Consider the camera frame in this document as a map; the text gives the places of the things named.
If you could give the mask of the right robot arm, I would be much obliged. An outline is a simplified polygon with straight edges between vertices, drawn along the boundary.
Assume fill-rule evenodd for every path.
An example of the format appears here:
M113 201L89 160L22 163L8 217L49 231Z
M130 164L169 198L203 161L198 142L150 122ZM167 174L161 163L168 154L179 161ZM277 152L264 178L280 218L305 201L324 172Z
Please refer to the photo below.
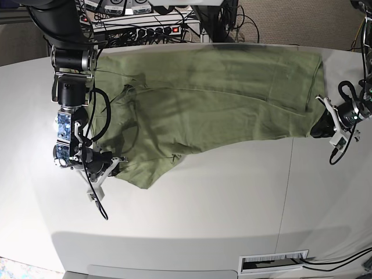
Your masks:
M124 157L104 152L96 142L107 132L111 107L107 94L95 86L98 58L106 45L93 35L93 23L87 16L85 1L20 1L34 24L51 44L54 69L52 101L60 105L56 117L58 138L53 149L55 163L80 173L90 195L103 196L104 180L114 175ZM106 122L95 136L89 136L93 113L100 94L106 105Z

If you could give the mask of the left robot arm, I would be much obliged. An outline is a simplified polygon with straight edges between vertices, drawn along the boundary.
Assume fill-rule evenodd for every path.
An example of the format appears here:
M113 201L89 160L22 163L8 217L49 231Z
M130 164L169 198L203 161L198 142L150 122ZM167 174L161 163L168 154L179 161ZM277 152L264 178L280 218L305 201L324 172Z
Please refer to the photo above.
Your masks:
M361 92L358 94L355 86L345 80L338 85L342 104L334 106L328 98L316 96L325 111L310 131L313 138L331 138L333 145L342 146L351 135L356 136L358 123L371 118L371 1L350 1L350 4L364 14L357 34L363 63L363 78L358 82Z

